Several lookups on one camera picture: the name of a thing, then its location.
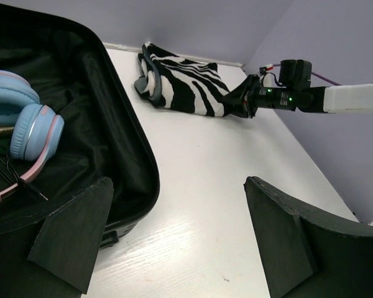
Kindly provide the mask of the pink and blue headphones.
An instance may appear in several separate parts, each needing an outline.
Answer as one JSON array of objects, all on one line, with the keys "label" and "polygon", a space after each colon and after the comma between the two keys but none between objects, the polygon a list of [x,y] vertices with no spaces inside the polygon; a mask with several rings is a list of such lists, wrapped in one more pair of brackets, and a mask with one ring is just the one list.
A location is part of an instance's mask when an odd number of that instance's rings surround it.
[{"label": "pink and blue headphones", "polygon": [[22,76],[0,70],[0,126],[13,127],[9,155],[34,164],[19,180],[0,191],[0,203],[21,186],[28,186],[56,153],[65,122],[40,102],[38,93]]}]

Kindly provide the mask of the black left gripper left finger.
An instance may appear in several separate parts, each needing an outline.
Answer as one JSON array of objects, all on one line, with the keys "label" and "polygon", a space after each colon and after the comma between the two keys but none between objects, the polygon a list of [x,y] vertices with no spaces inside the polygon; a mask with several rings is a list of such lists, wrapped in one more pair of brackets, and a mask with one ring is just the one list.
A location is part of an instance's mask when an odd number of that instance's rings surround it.
[{"label": "black left gripper left finger", "polygon": [[102,177],[74,194],[0,219],[0,297],[80,297],[90,285],[114,186]]}]

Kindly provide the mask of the black hard-shell suitcase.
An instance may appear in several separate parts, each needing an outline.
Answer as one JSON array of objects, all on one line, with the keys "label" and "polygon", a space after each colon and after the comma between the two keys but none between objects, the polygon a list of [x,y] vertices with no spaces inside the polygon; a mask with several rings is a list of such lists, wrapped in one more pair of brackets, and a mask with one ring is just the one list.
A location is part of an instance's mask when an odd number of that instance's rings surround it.
[{"label": "black hard-shell suitcase", "polygon": [[113,246],[157,202],[151,146],[99,37],[75,21],[0,4],[0,70],[23,76],[65,121],[55,156],[33,182],[51,200],[109,177],[101,245]]}]

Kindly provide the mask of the zebra striped cloth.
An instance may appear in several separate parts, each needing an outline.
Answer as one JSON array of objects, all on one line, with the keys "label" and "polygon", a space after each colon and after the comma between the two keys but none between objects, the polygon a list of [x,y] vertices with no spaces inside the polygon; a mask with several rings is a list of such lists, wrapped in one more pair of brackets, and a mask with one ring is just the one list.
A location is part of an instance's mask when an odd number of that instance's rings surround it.
[{"label": "zebra striped cloth", "polygon": [[154,107],[207,117],[229,115],[221,98],[230,90],[217,63],[189,60],[151,42],[143,44],[137,61],[140,77],[134,88]]}]

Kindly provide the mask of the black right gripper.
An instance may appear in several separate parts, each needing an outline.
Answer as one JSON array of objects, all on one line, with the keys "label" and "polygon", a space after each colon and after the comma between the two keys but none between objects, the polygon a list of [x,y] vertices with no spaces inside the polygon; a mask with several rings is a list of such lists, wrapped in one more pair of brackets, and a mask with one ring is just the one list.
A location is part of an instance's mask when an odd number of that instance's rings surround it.
[{"label": "black right gripper", "polygon": [[224,95],[221,103],[227,105],[229,115],[243,119],[255,117],[259,108],[293,112],[297,108],[291,91],[285,88],[265,87],[261,84],[260,78],[253,74]]}]

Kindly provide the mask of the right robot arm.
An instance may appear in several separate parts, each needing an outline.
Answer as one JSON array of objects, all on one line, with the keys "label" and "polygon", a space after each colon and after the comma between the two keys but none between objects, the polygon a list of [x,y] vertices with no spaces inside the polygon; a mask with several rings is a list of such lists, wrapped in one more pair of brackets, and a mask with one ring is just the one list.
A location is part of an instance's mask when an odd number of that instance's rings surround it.
[{"label": "right robot arm", "polygon": [[306,60],[283,60],[250,74],[221,103],[230,113],[253,118],[258,109],[312,114],[373,112],[373,83],[340,85],[312,72]]}]

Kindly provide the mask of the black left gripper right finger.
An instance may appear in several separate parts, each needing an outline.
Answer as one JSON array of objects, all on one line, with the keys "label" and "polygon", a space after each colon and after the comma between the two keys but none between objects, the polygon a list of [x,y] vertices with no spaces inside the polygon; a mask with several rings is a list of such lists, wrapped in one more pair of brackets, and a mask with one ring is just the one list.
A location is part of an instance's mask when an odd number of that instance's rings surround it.
[{"label": "black left gripper right finger", "polygon": [[271,297],[373,297],[373,225],[294,198],[257,176],[244,184]]}]

